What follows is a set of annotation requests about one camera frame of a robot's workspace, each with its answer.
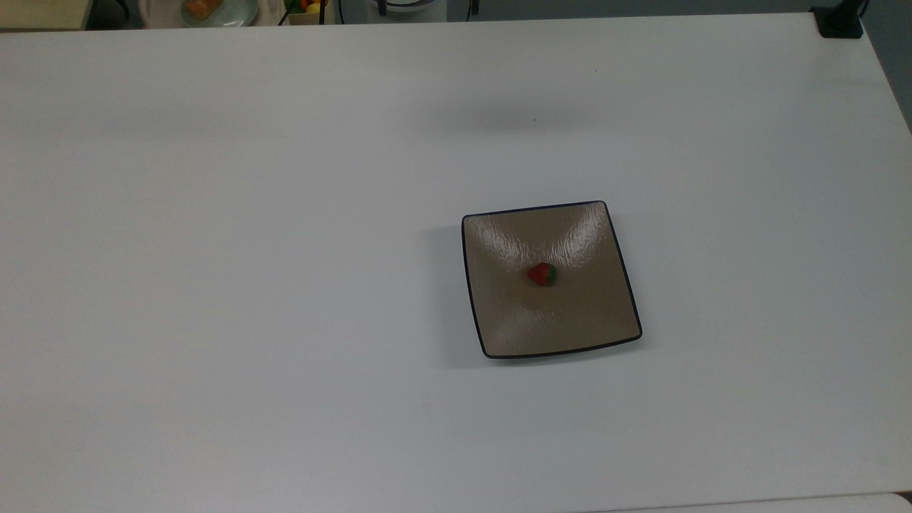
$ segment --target round plate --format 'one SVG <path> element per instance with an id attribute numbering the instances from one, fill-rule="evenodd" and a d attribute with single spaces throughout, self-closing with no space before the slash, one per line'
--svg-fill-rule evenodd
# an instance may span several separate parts
<path id="1" fill-rule="evenodd" d="M 181 2 L 181 17 L 183 23 L 192 28 L 208 28 L 215 26 L 248 26 L 256 17 L 256 0 L 224 0 L 209 17 L 198 20 L 187 14 Z"/>

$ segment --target table surface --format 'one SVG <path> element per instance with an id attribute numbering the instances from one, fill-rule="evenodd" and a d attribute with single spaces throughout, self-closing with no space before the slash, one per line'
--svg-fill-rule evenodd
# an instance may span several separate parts
<path id="1" fill-rule="evenodd" d="M 4 0 L 0 30 L 82 30 L 92 0 Z"/>
<path id="2" fill-rule="evenodd" d="M 667 509 L 637 509 L 638 513 L 912 513 L 912 505 L 896 494 L 764 500 Z"/>
<path id="3" fill-rule="evenodd" d="M 912 488 L 912 138 L 866 38 L 807 14 L 14 34 L 0 69 L 3 509 Z M 461 217 L 586 200 L 643 338 L 486 360 Z"/>

